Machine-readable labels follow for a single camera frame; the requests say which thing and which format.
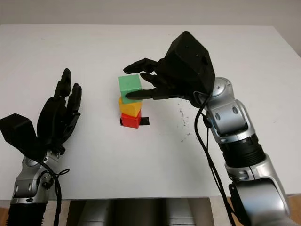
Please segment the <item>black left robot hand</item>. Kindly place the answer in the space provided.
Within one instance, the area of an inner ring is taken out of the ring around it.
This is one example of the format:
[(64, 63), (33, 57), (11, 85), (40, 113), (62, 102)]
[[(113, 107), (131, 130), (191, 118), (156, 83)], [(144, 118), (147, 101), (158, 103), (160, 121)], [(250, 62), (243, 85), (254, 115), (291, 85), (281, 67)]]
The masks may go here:
[(73, 133), (80, 117), (82, 87), (75, 83), (71, 86), (71, 71), (66, 68), (57, 83), (55, 93), (50, 97), (38, 118), (37, 137), (46, 147), (63, 155), (63, 144)]

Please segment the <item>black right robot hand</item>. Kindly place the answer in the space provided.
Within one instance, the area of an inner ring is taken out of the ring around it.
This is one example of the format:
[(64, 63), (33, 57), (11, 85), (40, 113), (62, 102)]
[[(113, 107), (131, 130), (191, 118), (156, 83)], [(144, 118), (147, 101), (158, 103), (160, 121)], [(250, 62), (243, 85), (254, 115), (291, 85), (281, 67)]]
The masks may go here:
[(215, 74), (212, 66), (201, 64), (200, 72), (184, 69), (177, 72), (175, 65), (169, 65), (164, 59), (158, 62), (148, 58), (126, 66), (126, 74), (139, 73), (141, 78), (154, 88), (132, 91), (126, 94), (131, 100), (161, 100), (181, 98), (192, 106), (201, 108), (213, 92)]

